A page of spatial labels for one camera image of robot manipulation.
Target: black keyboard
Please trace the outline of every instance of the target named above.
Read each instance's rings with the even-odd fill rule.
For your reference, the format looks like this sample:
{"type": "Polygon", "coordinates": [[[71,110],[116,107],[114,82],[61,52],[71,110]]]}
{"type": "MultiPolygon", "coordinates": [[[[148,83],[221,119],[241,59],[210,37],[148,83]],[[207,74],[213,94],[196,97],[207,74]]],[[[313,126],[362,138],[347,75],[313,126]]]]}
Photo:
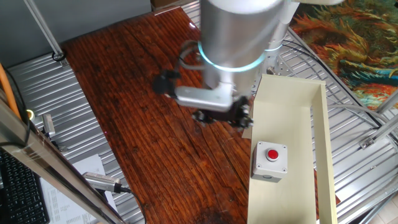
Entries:
{"type": "Polygon", "coordinates": [[[1,190],[0,223],[47,224],[40,177],[5,150],[0,149],[1,190]]]}

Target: colorful painting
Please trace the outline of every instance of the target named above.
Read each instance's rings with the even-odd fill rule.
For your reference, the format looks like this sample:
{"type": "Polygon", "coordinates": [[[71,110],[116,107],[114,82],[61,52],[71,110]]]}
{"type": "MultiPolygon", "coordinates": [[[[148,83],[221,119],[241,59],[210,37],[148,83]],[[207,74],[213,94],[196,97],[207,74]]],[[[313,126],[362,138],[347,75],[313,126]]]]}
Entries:
{"type": "Polygon", "coordinates": [[[398,88],[395,3],[346,0],[337,6],[301,4],[290,25],[372,110],[398,88]]]}

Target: blue led ring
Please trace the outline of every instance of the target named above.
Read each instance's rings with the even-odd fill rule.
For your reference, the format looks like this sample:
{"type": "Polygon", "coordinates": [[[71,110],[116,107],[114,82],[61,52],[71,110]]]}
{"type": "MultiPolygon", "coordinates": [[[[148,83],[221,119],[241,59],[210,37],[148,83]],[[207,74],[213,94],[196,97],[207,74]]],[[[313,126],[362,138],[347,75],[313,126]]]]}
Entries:
{"type": "Polygon", "coordinates": [[[199,53],[201,54],[201,56],[212,66],[214,66],[217,69],[220,69],[222,71],[226,71],[226,72],[245,72],[248,71],[250,69],[256,68],[259,64],[262,63],[262,61],[264,61],[266,55],[265,53],[261,54],[261,56],[255,60],[253,63],[249,64],[249,65],[245,65],[243,67],[239,67],[239,68],[229,68],[229,67],[224,67],[224,66],[220,66],[220,65],[216,65],[215,63],[211,62],[205,55],[205,53],[203,52],[203,49],[201,47],[201,42],[198,42],[198,49],[199,49],[199,53]]]}

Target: beige box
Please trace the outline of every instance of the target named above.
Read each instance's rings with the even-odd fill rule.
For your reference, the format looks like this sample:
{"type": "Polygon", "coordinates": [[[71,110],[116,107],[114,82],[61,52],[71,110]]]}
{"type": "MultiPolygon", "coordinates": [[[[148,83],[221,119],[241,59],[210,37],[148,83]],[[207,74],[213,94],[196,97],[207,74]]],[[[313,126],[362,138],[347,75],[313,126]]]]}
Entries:
{"type": "Polygon", "coordinates": [[[289,171],[278,183],[250,178],[248,224],[316,224],[310,108],[320,224],[337,224],[325,82],[275,75],[262,76],[243,137],[251,152],[258,141],[286,145],[289,171]]]}

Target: wood grain surface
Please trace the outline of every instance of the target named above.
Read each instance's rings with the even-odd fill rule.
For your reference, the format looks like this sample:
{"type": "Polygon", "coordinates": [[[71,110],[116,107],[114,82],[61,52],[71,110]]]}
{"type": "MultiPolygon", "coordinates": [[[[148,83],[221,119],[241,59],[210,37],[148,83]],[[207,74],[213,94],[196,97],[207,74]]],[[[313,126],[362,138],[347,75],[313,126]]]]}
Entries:
{"type": "MultiPolygon", "coordinates": [[[[178,7],[118,22],[63,48],[148,223],[245,223],[250,140],[225,123],[203,128],[192,109],[152,91],[183,42],[200,38],[190,23],[178,7]]],[[[181,74],[181,85],[201,86],[199,72],[181,74]]]]}

